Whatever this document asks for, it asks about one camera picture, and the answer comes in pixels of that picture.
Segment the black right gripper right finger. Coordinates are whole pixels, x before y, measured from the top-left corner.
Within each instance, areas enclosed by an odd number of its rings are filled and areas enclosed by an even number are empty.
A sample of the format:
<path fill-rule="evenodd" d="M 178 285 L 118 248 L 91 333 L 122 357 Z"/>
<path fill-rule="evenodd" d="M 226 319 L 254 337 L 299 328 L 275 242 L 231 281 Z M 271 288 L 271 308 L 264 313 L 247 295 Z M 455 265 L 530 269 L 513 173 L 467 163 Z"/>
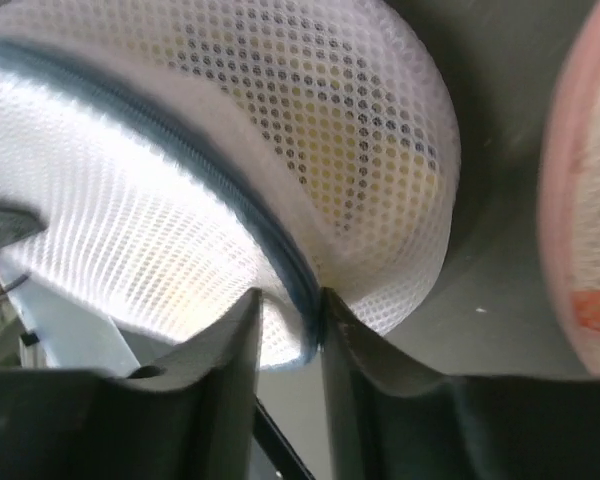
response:
<path fill-rule="evenodd" d="M 600 479 L 600 379 L 448 375 L 322 293 L 338 479 Z"/>

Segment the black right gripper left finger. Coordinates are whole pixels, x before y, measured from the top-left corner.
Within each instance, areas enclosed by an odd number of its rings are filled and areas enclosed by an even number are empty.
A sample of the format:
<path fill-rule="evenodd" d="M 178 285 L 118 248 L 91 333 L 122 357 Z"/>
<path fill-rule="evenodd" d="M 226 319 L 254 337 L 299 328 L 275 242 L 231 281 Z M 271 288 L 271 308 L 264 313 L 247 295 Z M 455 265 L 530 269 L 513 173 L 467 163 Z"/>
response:
<path fill-rule="evenodd" d="M 0 370 L 0 479 L 244 479 L 262 294 L 127 378 Z"/>

